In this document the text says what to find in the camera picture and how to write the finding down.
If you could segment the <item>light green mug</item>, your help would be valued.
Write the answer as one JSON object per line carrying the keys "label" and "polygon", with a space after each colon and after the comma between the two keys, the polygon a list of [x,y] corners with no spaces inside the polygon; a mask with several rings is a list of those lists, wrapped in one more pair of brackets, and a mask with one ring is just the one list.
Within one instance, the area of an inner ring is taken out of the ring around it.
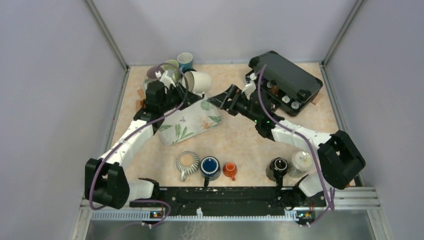
{"label": "light green mug", "polygon": [[172,79],[177,82],[181,78],[179,62],[175,59],[169,59],[165,62],[168,64],[162,64],[161,68],[168,73],[173,73]]}

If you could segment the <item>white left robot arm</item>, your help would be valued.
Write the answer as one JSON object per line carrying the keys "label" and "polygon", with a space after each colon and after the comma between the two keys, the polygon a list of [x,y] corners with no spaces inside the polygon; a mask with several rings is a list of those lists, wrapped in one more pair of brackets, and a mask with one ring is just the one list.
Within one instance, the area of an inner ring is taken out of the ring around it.
{"label": "white left robot arm", "polygon": [[159,130],[165,118],[205,97],[206,90],[190,89],[182,83],[150,82],[145,99],[127,131],[98,159],[90,158],[84,169],[84,195],[93,210],[122,208],[131,188],[125,169],[143,144]]}

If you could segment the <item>light blue mug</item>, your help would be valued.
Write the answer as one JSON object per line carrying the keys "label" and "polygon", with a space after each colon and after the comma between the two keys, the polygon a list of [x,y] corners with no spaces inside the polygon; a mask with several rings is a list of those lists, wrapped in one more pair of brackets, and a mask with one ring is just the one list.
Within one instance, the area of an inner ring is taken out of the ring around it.
{"label": "light blue mug", "polygon": [[194,57],[189,52],[180,53],[177,56],[177,61],[178,61],[178,64],[179,64],[179,68],[183,72],[187,72],[187,71],[189,71],[193,68]]}

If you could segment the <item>dark green mug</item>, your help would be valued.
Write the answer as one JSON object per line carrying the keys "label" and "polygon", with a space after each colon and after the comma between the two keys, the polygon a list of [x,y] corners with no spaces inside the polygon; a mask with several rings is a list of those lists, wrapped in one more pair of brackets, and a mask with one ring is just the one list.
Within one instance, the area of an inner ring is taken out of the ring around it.
{"label": "dark green mug", "polygon": [[188,68],[188,69],[185,69],[183,72],[184,73],[187,73],[187,72],[197,72],[197,70],[194,69],[194,68]]}

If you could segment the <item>lilac purple mug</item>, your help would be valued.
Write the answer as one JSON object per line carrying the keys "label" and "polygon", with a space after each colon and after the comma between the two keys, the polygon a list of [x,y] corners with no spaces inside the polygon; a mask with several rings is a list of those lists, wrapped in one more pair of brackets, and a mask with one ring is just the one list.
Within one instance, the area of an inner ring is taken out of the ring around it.
{"label": "lilac purple mug", "polygon": [[163,68],[161,66],[155,65],[150,67],[146,72],[146,77],[149,80],[159,80],[163,75]]}

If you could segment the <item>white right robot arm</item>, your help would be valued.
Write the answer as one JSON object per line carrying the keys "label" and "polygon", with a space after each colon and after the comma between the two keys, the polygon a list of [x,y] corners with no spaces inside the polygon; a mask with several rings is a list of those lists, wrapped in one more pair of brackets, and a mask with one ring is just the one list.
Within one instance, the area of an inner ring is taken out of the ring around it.
{"label": "white right robot arm", "polygon": [[300,180],[298,189],[293,192],[293,200],[299,206],[307,206],[314,195],[329,188],[345,189],[366,166],[348,133],[342,130],[318,132],[289,122],[271,111],[264,90],[255,90],[246,96],[232,84],[207,101],[232,116],[241,114],[252,120],[263,138],[295,146],[311,155],[316,172]]}

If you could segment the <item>black mug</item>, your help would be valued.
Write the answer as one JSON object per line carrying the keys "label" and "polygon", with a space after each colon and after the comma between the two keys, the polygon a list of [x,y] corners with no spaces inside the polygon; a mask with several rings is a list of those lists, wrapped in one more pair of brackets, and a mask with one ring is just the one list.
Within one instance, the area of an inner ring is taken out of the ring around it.
{"label": "black mug", "polygon": [[276,183],[276,186],[283,188],[283,178],[287,174],[289,163],[282,157],[276,157],[270,161],[265,169],[266,176],[269,180]]}

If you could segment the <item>white ribbed mug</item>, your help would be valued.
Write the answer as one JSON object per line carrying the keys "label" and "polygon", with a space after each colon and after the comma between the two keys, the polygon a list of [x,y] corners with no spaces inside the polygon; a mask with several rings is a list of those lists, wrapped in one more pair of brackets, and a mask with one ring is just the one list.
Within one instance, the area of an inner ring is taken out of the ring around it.
{"label": "white ribbed mug", "polygon": [[212,87],[212,78],[206,72],[199,71],[186,71],[184,73],[185,82],[188,83],[188,91],[195,94],[207,93]]}

